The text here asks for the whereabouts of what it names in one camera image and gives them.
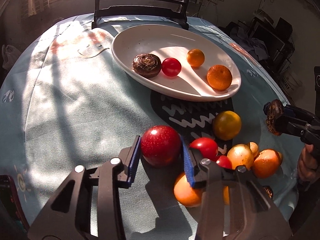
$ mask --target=plate rim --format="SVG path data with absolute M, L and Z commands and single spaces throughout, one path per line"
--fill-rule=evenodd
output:
M 231 96 L 227 96 L 227 95 L 221 95 L 221 97 L 219 97 L 219 96 L 201 96 L 201 95 L 195 95 L 195 94 L 191 94 L 191 93 L 179 91 L 179 90 L 172 89 L 172 88 L 169 88 L 169 87 L 167 87 L 167 86 L 158 84 L 158 83 L 154 82 L 153 80 L 144 78 L 144 77 L 142 77 L 141 75 L 139 75 L 139 74 L 135 73 L 134 71 L 132 71 L 131 69 L 129 69 L 129 68 L 117 57 L 116 53 L 114 52 L 114 42 L 115 42 L 116 38 L 118 37 L 118 35 L 120 35 L 121 33 L 123 33 L 123 32 L 126 31 L 126 30 L 129 30 L 129 29 L 132 29 L 132 28 L 136 28 L 136 27 L 138 27 L 138 26 L 150 26 L 150 25 L 152 25 L 152 26 L 159 26 L 159 25 L 161 25 L 161 26 L 165 26 L 165 27 L 177 28 L 177 29 L 180 29 L 180 30 L 182 30 L 182 31 L 190 32 L 190 33 L 192 33 L 192 34 L 194 34 L 194 35 L 198 35 L 198 36 L 200 36 L 201 38 L 206 39 L 205 37 L 203 37 L 203 36 L 201 36 L 201 35 L 199 35 L 199 34 L 197 34 L 197 33 L 193 33 L 193 32 L 191 32 L 191 31 L 187 31 L 187 30 L 184 30 L 184 29 L 179 28 L 179 27 L 176 27 L 176 26 L 170 26 L 170 25 L 164 25 L 164 24 L 141 24 L 141 25 L 131 26 L 131 27 L 129 27 L 129 28 L 127 28 L 127 29 L 119 32 L 119 33 L 114 37 L 114 39 L 113 39 L 113 41 L 112 41 L 112 43 L 111 43 L 111 53 L 112 53 L 113 58 L 115 59 L 115 61 L 123 68 L 123 70 L 124 70 L 129 76 L 133 75 L 134 77 L 136 77 L 136 78 L 139 80 L 138 82 L 139 82 L 139 83 L 142 82 L 141 84 L 144 85 L 144 86 L 146 86 L 146 85 L 144 84 L 144 82 L 147 82 L 147 83 L 151 84 L 152 86 L 158 87 L 158 88 L 160 88 L 160 89 L 169 90 L 170 92 L 173 92 L 173 93 L 176 93 L 176 94 L 182 94 L 182 95 L 185 95 L 185 96 L 188 96 L 188 97 L 191 97 L 191 98 L 197 98 L 197 99 L 200 99 L 200 98 L 217 99 L 217 100 L 211 100 L 211 101 L 221 101 L 221 100 L 225 100 L 225 99 L 231 98 L 232 96 L 234 96 L 234 95 L 239 91 L 239 89 L 240 89 L 240 87 L 241 87 L 241 84 L 242 84 L 242 78 L 241 78 L 241 73 L 240 73 L 240 71 L 239 71 L 238 66 L 236 65 L 236 63 L 233 61 L 233 59 L 229 56 L 229 54 L 228 54 L 227 52 L 225 52 L 223 49 L 221 49 L 218 45 L 216 45 L 215 43 L 213 43 L 213 42 L 210 41 L 209 39 L 206 39 L 206 40 L 210 41 L 213 45 L 217 46 L 219 49 L 223 50 L 223 52 L 227 54 L 227 56 L 230 58 L 230 60 L 231 60 L 231 61 L 233 62 L 233 64 L 236 66 L 236 69 L 237 69 L 237 71 L 238 71 L 238 73 L 239 73 L 239 86 L 238 86 L 237 89 L 235 89 L 235 90 L 232 91 L 233 94 L 232 94 Z

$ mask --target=human hand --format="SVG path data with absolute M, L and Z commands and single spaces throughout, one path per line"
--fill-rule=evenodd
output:
M 313 151 L 313 145 L 306 144 L 301 151 L 298 160 L 298 174 L 299 178 L 303 181 L 313 181 L 320 177 L 320 173 L 317 173 L 318 163 L 311 155 Z

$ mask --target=silver screw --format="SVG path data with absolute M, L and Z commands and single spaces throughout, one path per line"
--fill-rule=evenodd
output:
M 117 165 L 121 162 L 121 160 L 119 158 L 112 158 L 110 162 L 112 165 Z
M 207 159 L 207 158 L 204 158 L 204 159 L 201 160 L 201 163 L 203 165 L 209 165 L 211 163 L 211 161 L 209 159 Z
M 78 166 L 75 167 L 75 172 L 80 173 L 82 171 L 84 171 L 84 166 L 78 165 Z
M 247 171 L 247 168 L 245 166 L 239 166 L 237 169 L 239 172 L 242 172 L 242 173 Z

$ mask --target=white plate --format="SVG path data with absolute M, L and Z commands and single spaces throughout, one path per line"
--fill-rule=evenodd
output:
M 199 68 L 192 68 L 186 55 L 191 49 L 203 51 L 205 61 Z M 161 61 L 174 57 L 180 61 L 182 70 L 170 78 L 161 71 L 147 79 L 135 73 L 133 59 L 138 54 L 152 53 Z M 139 25 L 120 32 L 112 42 L 112 55 L 132 78 L 142 85 L 164 95 L 188 101 L 219 101 L 238 92 L 241 76 L 236 64 L 227 53 L 208 39 L 195 33 L 167 25 Z M 207 71 L 213 65 L 225 65 L 232 74 L 227 90 L 212 89 L 207 82 Z

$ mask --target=table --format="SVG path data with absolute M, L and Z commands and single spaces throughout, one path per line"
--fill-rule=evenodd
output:
M 101 165 L 153 125 L 171 125 L 188 142 L 212 136 L 210 122 L 223 110 L 238 113 L 243 127 L 232 141 L 218 142 L 221 152 L 255 141 L 260 149 L 283 154 L 281 169 L 261 183 L 271 185 L 274 202 L 288 220 L 298 200 L 294 171 L 303 144 L 267 131 L 264 104 L 288 101 L 266 71 L 217 27 L 190 17 L 190 31 L 234 60 L 242 86 L 220 102 L 168 98 L 130 78 L 114 61 L 111 42 L 135 25 L 180 26 L 161 17 L 119 16 L 105 17 L 91 30 L 92 19 L 92 14 L 76 16 L 47 30 L 23 52 L 0 89 L 0 173 L 14 178 L 28 222 L 75 166 Z M 186 209 L 174 199 L 179 172 L 176 166 L 155 170 L 140 163 L 135 183 L 119 192 L 128 239 L 194 239 L 199 209 Z M 92 210 L 95 235 L 95 203 Z

